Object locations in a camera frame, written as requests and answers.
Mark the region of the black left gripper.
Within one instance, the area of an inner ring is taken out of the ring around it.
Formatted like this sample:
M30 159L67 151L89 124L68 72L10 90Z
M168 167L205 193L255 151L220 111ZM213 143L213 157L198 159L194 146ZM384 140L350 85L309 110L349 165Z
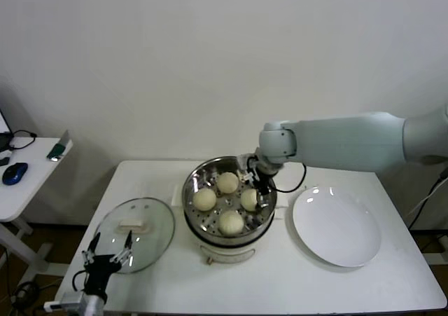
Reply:
M90 241L88 248L82 251L83 262L87 272L84 292L87 295L105 295L110 276L121 269L132 256L132 231L127 234L123 249L116 255L95 256L100 239L100 232Z

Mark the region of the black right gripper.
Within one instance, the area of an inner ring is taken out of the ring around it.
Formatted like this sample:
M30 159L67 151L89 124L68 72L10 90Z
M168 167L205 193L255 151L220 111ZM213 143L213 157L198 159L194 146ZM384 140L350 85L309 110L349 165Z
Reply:
M269 182L270 171L272 170L270 163L265 159L256 157L248 158L248 172L241 173L241 179L252 184L258 189L258 206L267 207L269 205Z

